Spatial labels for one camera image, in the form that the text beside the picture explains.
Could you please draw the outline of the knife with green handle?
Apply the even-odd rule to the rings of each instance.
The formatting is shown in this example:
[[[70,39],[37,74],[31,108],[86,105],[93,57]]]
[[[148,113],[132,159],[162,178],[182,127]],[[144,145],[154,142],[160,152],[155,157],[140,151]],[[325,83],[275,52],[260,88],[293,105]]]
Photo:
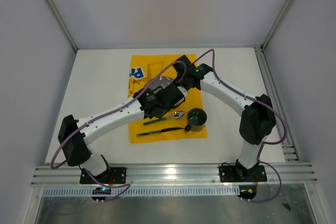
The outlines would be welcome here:
[[[139,134],[136,135],[136,137],[144,137],[144,136],[156,135],[156,134],[178,131],[178,130],[184,130],[184,128],[183,127],[169,127],[169,128],[161,129],[161,130],[158,130],[158,131],[139,133]]]

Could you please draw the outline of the dark green mug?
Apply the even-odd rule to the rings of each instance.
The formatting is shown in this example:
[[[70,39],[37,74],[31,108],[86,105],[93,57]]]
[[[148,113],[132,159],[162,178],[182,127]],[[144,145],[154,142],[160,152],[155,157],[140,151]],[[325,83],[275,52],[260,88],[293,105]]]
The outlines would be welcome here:
[[[184,130],[199,132],[205,127],[206,121],[206,112],[201,108],[193,108],[187,113],[187,125]]]

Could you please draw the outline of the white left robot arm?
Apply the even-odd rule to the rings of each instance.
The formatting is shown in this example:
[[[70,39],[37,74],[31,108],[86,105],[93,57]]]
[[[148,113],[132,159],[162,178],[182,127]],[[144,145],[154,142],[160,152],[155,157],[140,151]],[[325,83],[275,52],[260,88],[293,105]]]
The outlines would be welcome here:
[[[146,118],[162,118],[171,109],[177,108],[187,97],[188,91],[178,83],[171,83],[163,89],[153,91],[146,87],[136,92],[119,106],[105,112],[75,119],[73,115],[63,118],[58,133],[60,143],[51,163],[59,152],[63,152],[70,167],[81,166],[91,173],[99,183],[106,182],[110,170],[104,158],[89,149],[89,145],[103,135],[125,124]]]

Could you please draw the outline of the yellow Pikachu cloth placemat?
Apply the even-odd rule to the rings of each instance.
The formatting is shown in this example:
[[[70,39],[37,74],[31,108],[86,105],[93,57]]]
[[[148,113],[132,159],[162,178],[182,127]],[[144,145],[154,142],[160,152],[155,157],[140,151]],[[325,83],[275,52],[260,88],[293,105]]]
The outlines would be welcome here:
[[[166,66],[176,61],[179,57],[180,55],[133,55],[130,63],[128,97],[134,96],[134,94],[142,89],[147,82],[153,79]],[[170,116],[176,111],[184,111],[187,113],[193,108],[203,108],[201,91],[195,88],[188,91],[184,103],[178,108],[170,110],[165,116]],[[207,137],[205,127],[199,132],[178,130],[156,135],[136,137],[139,133],[158,131],[169,127],[185,128],[187,125],[187,115],[184,115],[180,119],[168,119],[150,125],[143,125],[144,122],[148,121],[150,121],[150,119],[129,123],[130,142],[132,144]]]

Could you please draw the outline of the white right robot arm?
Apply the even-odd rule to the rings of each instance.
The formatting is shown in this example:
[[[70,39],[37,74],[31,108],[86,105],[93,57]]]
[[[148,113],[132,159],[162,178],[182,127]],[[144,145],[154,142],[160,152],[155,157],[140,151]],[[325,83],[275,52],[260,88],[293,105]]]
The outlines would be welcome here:
[[[235,163],[235,176],[241,181],[252,179],[257,173],[261,161],[263,146],[267,137],[276,126],[276,111],[269,96],[259,97],[242,91],[225,82],[212,66],[201,64],[195,66],[186,55],[179,57],[174,69],[177,73],[175,83],[185,90],[197,88],[218,98],[231,107],[240,116],[239,133],[243,145]]]

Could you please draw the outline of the spoon with green handle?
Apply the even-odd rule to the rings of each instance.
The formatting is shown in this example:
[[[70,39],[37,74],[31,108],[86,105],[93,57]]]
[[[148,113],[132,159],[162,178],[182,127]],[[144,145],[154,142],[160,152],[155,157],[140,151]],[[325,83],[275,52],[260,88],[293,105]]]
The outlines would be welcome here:
[[[160,119],[144,122],[143,125],[150,125],[150,124],[154,124],[154,123],[157,123],[157,122],[162,122],[162,121],[165,121],[165,120],[168,120],[168,119],[180,119],[184,116],[184,114],[185,114],[184,111],[176,111],[170,116],[165,116],[165,117],[162,117]]]

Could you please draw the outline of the grey reindeer plate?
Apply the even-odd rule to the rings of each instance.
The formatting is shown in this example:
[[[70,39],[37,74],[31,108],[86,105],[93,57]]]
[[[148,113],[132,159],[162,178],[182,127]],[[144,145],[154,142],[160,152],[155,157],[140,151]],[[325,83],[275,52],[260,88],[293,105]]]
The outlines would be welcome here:
[[[161,87],[161,88],[165,88],[167,87],[169,84],[171,84],[173,82],[173,78],[171,77],[166,77],[166,76],[160,76],[160,77],[157,77],[156,79],[153,78],[151,80],[151,84],[149,85],[149,88],[151,90],[154,90],[158,87]]]

